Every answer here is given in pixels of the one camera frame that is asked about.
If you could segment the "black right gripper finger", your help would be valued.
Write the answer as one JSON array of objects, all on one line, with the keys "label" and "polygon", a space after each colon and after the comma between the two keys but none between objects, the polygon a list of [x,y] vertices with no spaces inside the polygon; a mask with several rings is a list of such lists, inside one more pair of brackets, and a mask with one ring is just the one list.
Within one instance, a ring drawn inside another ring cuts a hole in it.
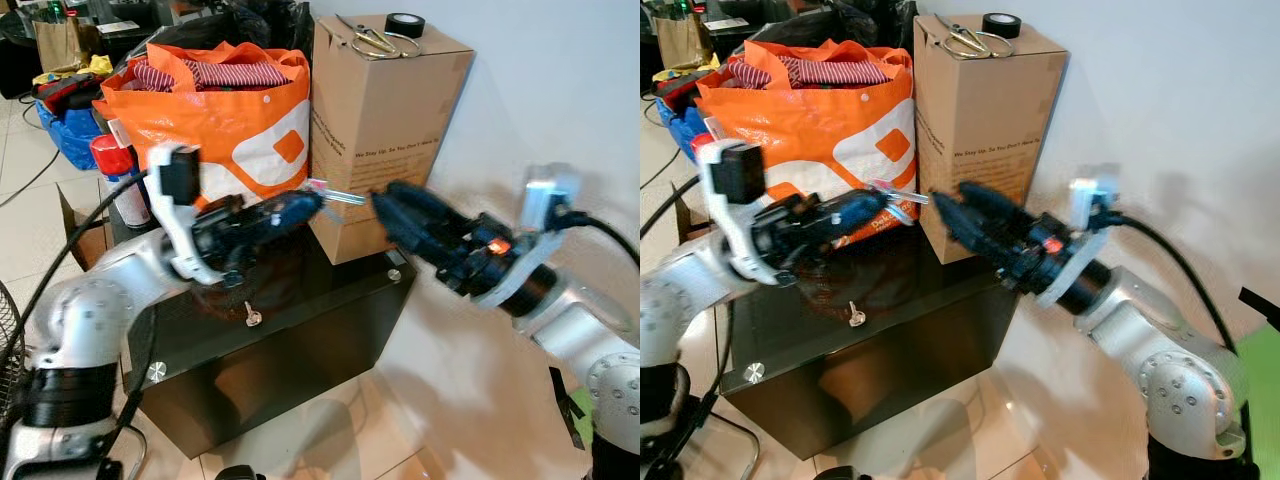
[{"label": "black right gripper finger", "polygon": [[384,228],[397,241],[461,241],[471,220],[429,189],[403,180],[384,189]]},{"label": "black right gripper finger", "polygon": [[1007,242],[1028,239],[1034,218],[1006,195],[977,182],[961,182],[963,215],[957,241],[991,238]]},{"label": "black right gripper finger", "polygon": [[[384,227],[384,195],[374,195],[372,206],[378,220]],[[392,243],[417,255],[435,268],[447,270],[457,265],[456,239],[433,239],[430,237],[421,239],[393,239],[388,233],[387,236]]]},{"label": "black right gripper finger", "polygon": [[1004,234],[1004,224],[1018,212],[1005,195],[932,195],[950,236],[996,268],[1011,268],[1016,253]]}]

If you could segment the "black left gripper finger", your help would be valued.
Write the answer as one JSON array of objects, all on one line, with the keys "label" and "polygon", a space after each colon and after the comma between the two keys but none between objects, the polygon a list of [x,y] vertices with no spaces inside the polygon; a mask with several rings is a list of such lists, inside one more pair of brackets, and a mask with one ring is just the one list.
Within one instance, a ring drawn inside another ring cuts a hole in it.
[{"label": "black left gripper finger", "polygon": [[310,218],[288,218],[283,212],[269,212],[264,220],[264,250],[283,251],[301,244],[310,233]]},{"label": "black left gripper finger", "polygon": [[268,200],[270,224],[303,224],[324,207],[324,197],[308,189],[291,189]]},{"label": "black left gripper finger", "polygon": [[851,189],[829,201],[832,224],[865,224],[890,205],[890,196],[877,189]]},{"label": "black left gripper finger", "polygon": [[854,233],[842,236],[831,243],[832,250],[841,250],[860,241],[878,236],[892,228],[892,215],[887,211],[878,212],[865,225],[859,227]]}]

